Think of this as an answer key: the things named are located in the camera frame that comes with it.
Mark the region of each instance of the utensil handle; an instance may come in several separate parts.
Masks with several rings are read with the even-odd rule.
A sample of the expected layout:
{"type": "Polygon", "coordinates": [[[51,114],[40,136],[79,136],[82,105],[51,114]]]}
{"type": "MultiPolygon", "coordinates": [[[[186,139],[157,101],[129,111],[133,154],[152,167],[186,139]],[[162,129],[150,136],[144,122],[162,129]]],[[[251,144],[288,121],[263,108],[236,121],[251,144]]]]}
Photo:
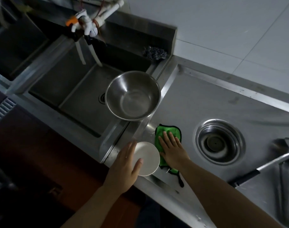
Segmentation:
{"type": "Polygon", "coordinates": [[[245,174],[244,176],[241,177],[237,177],[236,179],[228,182],[229,185],[231,185],[234,188],[239,187],[241,184],[247,182],[248,180],[250,180],[251,178],[259,175],[261,172],[257,169],[245,174]]]}

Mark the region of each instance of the person's left hand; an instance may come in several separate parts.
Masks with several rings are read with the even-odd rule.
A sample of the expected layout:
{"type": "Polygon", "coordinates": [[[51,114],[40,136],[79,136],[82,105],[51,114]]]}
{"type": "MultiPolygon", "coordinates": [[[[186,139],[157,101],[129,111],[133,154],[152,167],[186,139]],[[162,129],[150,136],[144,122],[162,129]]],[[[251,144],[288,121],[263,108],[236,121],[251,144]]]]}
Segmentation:
{"type": "Polygon", "coordinates": [[[126,192],[136,181],[143,159],[140,158],[134,169],[132,160],[137,145],[136,141],[129,142],[117,155],[115,162],[108,171],[103,187],[118,197],[126,192]]]}

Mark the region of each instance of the metal ladle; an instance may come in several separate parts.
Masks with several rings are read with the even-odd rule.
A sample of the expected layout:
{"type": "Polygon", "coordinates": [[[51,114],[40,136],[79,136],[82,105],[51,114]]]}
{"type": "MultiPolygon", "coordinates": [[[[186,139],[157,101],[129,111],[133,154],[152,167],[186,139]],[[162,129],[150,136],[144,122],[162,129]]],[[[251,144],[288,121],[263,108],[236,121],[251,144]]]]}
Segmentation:
{"type": "Polygon", "coordinates": [[[251,178],[259,175],[261,173],[261,171],[268,169],[269,167],[276,165],[276,164],[280,164],[283,161],[286,161],[287,159],[289,159],[289,138],[285,138],[285,139],[278,139],[278,142],[275,143],[274,145],[277,146],[277,148],[280,148],[281,150],[287,150],[288,152],[286,152],[285,154],[277,157],[276,159],[260,166],[259,168],[256,168],[255,170],[245,174],[244,176],[241,177],[237,177],[236,179],[228,182],[228,184],[230,184],[231,186],[233,186],[234,188],[239,187],[240,185],[244,184],[245,182],[247,182],[248,180],[250,180],[251,178]]]}

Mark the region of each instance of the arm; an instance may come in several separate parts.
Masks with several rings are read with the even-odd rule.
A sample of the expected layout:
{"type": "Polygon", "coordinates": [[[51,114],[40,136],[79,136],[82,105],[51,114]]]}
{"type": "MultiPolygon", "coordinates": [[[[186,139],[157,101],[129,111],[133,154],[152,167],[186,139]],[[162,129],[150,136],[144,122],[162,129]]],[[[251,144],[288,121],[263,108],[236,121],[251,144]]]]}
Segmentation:
{"type": "Polygon", "coordinates": [[[139,159],[132,168],[132,160],[137,142],[128,143],[117,155],[108,171],[102,187],[84,204],[61,228],[99,228],[109,210],[136,181],[143,160],[139,159]]]}
{"type": "Polygon", "coordinates": [[[194,164],[178,138],[164,132],[165,161],[180,171],[218,228],[281,228],[279,223],[222,179],[194,164]]]}

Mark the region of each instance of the metal grate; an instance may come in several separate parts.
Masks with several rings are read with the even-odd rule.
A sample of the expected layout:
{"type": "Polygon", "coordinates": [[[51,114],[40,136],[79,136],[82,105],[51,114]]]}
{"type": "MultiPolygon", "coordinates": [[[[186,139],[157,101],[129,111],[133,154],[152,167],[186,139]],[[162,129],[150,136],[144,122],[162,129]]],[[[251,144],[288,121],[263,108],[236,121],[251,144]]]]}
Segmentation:
{"type": "Polygon", "coordinates": [[[0,121],[16,106],[16,103],[10,98],[6,98],[0,104],[0,121]]]}

